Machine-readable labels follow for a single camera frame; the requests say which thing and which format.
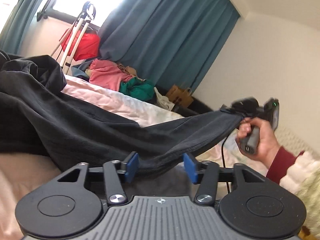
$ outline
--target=teal curtain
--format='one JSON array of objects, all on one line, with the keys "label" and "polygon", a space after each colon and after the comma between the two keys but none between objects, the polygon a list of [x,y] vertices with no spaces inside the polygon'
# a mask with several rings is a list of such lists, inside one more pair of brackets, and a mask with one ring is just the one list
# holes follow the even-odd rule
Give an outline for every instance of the teal curtain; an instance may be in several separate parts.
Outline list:
[{"label": "teal curtain", "polygon": [[165,89],[194,91],[238,18],[230,0],[124,0],[98,32],[100,54]]},{"label": "teal curtain", "polygon": [[19,0],[0,34],[0,49],[18,54],[23,38],[42,0]]}]

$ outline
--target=brown paper bag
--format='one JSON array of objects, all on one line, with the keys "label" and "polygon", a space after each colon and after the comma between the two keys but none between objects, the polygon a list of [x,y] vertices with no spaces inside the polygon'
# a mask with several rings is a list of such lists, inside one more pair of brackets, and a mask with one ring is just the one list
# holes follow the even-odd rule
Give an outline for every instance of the brown paper bag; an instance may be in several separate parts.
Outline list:
[{"label": "brown paper bag", "polygon": [[183,107],[188,107],[193,102],[191,89],[182,89],[177,85],[173,85],[165,96],[169,98],[172,103]]}]

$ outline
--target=black garment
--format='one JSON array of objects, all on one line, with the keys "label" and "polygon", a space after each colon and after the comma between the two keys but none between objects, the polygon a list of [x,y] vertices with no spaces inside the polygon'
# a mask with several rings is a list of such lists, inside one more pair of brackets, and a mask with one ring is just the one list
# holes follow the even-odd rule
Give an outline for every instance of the black garment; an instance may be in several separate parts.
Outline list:
[{"label": "black garment", "polygon": [[59,64],[49,56],[0,66],[0,151],[49,155],[66,170],[140,155],[139,175],[163,173],[184,152],[197,156],[239,125],[220,111],[141,128],[136,122],[61,92]]}]

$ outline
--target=human hand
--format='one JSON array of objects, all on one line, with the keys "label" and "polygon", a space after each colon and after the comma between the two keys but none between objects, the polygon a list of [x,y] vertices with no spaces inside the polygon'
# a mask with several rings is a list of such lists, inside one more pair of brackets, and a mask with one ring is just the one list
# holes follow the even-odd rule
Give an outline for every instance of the human hand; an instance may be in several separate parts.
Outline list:
[{"label": "human hand", "polygon": [[[257,126],[260,128],[260,140],[257,147],[257,154],[247,154],[240,149],[240,139],[251,133],[251,126]],[[236,142],[238,144],[240,152],[247,156],[248,158],[262,162],[267,168],[270,168],[280,145],[276,139],[276,136],[271,128],[268,121],[262,120],[260,118],[246,118],[242,121],[237,134]]]}]

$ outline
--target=gray handle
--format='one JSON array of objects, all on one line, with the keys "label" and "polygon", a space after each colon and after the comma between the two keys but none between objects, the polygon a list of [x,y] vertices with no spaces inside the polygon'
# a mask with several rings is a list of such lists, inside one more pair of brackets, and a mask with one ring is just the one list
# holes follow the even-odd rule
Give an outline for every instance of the gray handle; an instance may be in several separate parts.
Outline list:
[{"label": "gray handle", "polygon": [[248,154],[256,154],[260,139],[260,128],[254,126],[252,132],[246,138],[240,140],[240,148]]}]

